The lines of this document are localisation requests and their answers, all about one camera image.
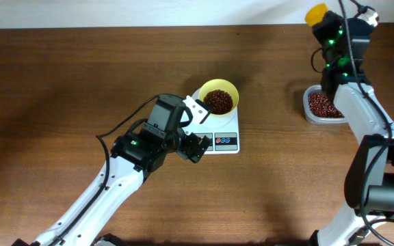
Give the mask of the yellow measuring scoop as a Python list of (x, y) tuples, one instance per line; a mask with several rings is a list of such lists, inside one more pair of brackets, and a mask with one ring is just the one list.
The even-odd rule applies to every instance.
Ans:
[(306, 16), (304, 18), (306, 24), (309, 27), (312, 27), (317, 23), (320, 23), (327, 11), (328, 7), (325, 3), (315, 5), (306, 13)]

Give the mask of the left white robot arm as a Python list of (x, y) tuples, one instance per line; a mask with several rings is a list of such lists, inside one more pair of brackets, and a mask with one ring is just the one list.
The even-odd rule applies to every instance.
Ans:
[(130, 125), (108, 148), (98, 135), (105, 152), (105, 164), (76, 202), (33, 245), (93, 245), (96, 237), (120, 205), (159, 169), (170, 153), (199, 162), (210, 145), (190, 128), (205, 122), (210, 106), (191, 96), (159, 94), (148, 118)]

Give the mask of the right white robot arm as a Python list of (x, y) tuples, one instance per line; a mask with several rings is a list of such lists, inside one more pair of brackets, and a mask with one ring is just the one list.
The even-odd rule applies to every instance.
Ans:
[(314, 231), (310, 245), (359, 245), (376, 227), (394, 223), (394, 122), (361, 69), (377, 19), (369, 7), (348, 18), (324, 4), (305, 17), (326, 62), (321, 90), (358, 142), (345, 178), (345, 203), (325, 228)]

